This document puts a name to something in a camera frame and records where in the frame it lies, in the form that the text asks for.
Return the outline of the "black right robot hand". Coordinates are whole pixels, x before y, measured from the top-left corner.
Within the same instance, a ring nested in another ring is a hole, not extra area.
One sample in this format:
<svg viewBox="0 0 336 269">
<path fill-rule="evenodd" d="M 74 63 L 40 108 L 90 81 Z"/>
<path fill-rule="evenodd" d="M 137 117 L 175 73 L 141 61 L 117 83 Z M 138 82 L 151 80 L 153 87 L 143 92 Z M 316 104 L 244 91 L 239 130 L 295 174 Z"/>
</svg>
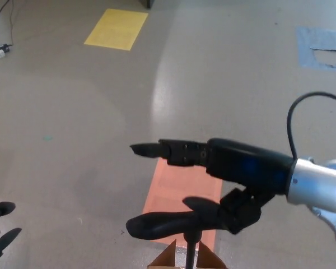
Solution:
<svg viewBox="0 0 336 269">
<path fill-rule="evenodd" d="M 234 182 L 237 188 L 219 203 L 186 197 L 186 212 L 150 212 L 127 221 L 128 233 L 138 239 L 156 240 L 190 231 L 227 230 L 237 234 L 256 223 L 261 208 L 276 195 L 287 193 L 295 160 L 287 155 L 241 142 L 211 138 L 206 143 L 159 140 L 131 145 L 136 155 L 165 159 L 172 166 L 202 166 L 214 178 Z"/>
</svg>

